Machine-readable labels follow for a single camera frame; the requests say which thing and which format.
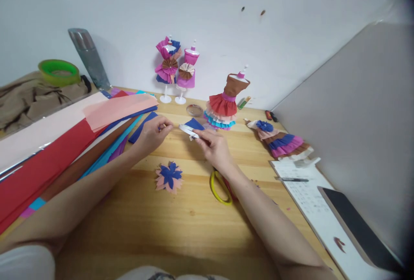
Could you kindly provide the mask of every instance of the white tape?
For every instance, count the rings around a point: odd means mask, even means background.
[[[197,135],[196,133],[193,132],[193,128],[191,128],[190,126],[187,126],[185,124],[180,124],[180,125],[178,125],[178,128],[181,129],[186,134],[190,135],[190,141],[192,141],[196,138],[198,138],[198,139],[200,138],[199,135]]]

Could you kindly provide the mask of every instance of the glue stick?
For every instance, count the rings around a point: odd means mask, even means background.
[[[239,110],[243,109],[243,108],[244,108],[244,106],[246,105],[246,103],[248,103],[250,99],[251,99],[251,97],[250,97],[250,96],[247,96],[247,97],[243,100],[243,102],[242,102],[242,103],[238,106],[238,109],[239,109]]]

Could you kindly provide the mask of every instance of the white shorts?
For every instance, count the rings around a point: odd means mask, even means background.
[[[4,280],[54,280],[55,260],[43,246],[21,246],[0,255],[0,279]],[[185,275],[174,278],[169,273],[152,266],[131,270],[118,280],[228,280],[220,276]]]

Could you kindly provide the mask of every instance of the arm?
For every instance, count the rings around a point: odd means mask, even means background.
[[[247,217],[287,279],[335,279],[296,226],[279,207],[243,174],[229,153],[227,141],[213,131],[194,130],[206,159],[235,191]]]
[[[53,197],[0,243],[0,254],[33,243],[57,254],[68,234],[129,169],[164,141],[172,128],[173,123],[163,116],[145,123],[139,139],[128,151]]]

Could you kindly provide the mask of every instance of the forearm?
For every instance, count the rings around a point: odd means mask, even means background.
[[[246,215],[278,265],[325,266],[280,208],[235,165],[224,174]]]
[[[63,190],[17,227],[1,243],[0,253],[24,243],[48,244],[65,237],[142,158],[125,152]]]

